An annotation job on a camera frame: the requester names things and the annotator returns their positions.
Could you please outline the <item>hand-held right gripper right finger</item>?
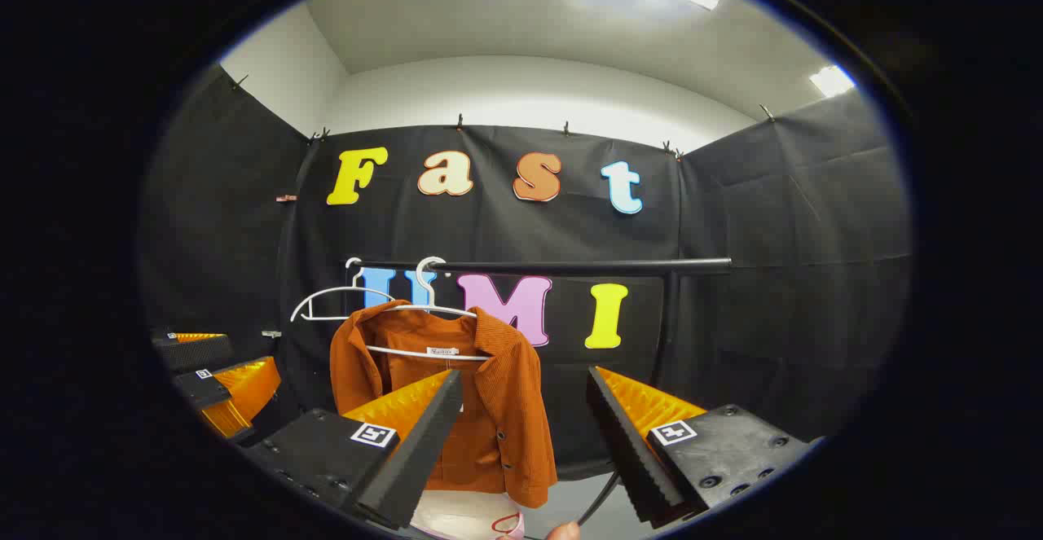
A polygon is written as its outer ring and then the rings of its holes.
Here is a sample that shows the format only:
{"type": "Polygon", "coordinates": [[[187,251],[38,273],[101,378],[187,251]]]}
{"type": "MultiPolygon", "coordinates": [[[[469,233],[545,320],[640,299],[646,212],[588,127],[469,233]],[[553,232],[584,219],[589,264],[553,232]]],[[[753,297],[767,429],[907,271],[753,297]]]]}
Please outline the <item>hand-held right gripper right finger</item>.
{"type": "Polygon", "coordinates": [[[586,402],[636,516],[655,529],[733,504],[816,446],[739,406],[702,409],[601,367],[586,402]]]}

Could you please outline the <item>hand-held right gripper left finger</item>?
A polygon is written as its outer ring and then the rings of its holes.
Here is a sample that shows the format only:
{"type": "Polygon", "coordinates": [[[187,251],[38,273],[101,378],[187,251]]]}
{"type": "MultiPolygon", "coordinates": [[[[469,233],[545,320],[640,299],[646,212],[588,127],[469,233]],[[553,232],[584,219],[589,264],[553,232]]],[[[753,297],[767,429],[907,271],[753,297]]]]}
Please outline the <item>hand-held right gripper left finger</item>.
{"type": "Polygon", "coordinates": [[[346,416],[308,411],[244,453],[307,502],[398,530],[410,524],[462,406],[462,374],[441,371],[346,416]]]}

